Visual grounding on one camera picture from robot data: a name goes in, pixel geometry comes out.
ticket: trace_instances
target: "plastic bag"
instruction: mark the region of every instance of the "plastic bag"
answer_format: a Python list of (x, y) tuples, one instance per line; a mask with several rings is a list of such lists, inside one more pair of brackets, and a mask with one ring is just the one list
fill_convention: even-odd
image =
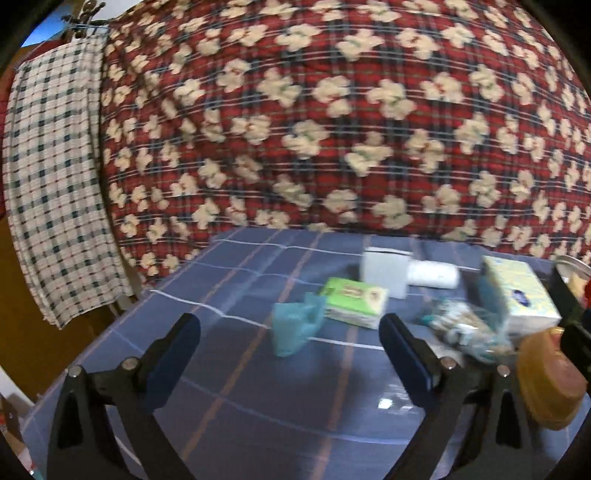
[(496, 363), (514, 353), (510, 341), (490, 327), (498, 325), (496, 316), (463, 300), (438, 301), (421, 322), (448, 345), (483, 363)]

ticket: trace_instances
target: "red plaid comforter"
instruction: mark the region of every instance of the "red plaid comforter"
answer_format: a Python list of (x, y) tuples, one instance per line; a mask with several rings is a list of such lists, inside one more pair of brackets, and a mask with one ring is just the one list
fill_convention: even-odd
[(512, 0), (143, 2), (102, 95), (116, 235), (151, 280), (241, 225), (591, 259), (589, 98)]

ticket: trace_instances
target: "blue tablecloth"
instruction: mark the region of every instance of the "blue tablecloth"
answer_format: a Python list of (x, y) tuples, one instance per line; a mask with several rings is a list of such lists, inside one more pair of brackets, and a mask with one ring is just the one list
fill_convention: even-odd
[[(395, 463), (423, 418), (422, 411), (378, 408), (400, 382), (375, 330), (327, 320), (318, 337), (289, 358), (273, 355), (268, 331), (272, 306), (301, 301), (331, 276), (355, 278), (364, 247), (411, 251), (414, 258), (453, 262), (475, 274), (487, 251), (465, 244), (375, 235), (237, 229), (219, 235), (145, 296), (84, 351), (88, 371), (141, 356), (184, 312), (194, 312), (202, 341), (167, 405), (155, 416), (170, 442), (200, 480), (379, 480)], [(547, 261), (529, 257), (542, 277)], [(457, 290), (410, 287), (391, 299), (412, 333), (440, 346), (426, 327), (411, 325), (438, 297), (477, 301), (471, 281)], [(51, 421), (63, 377), (23, 424), (34, 461), (45, 470)], [(561, 432), (534, 433), (536, 478), (543, 478), (578, 431), (589, 400)], [(145, 478), (114, 409), (114, 431), (132, 473)], [(445, 475), (459, 439), (443, 456)]]

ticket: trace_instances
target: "metal screw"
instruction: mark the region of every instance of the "metal screw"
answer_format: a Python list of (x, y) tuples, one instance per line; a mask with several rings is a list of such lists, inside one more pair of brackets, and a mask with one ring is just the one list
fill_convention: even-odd
[(72, 378), (78, 377), (82, 373), (82, 367), (80, 365), (74, 365), (68, 369), (68, 376)]
[(138, 365), (139, 359), (134, 356), (130, 356), (121, 362), (121, 367), (123, 367), (124, 370), (129, 371), (135, 370)]
[(506, 365), (499, 365), (496, 367), (497, 373), (502, 377), (508, 377), (511, 373), (511, 369)]
[(457, 366), (457, 362), (450, 356), (444, 356), (439, 361), (446, 370), (453, 370)]

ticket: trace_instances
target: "white checkered cloth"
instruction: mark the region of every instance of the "white checkered cloth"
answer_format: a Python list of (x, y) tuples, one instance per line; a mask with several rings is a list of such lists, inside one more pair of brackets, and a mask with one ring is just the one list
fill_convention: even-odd
[(95, 161), (105, 39), (93, 35), (23, 63), (8, 104), (4, 189), (12, 240), (33, 298), (59, 328), (132, 294)]

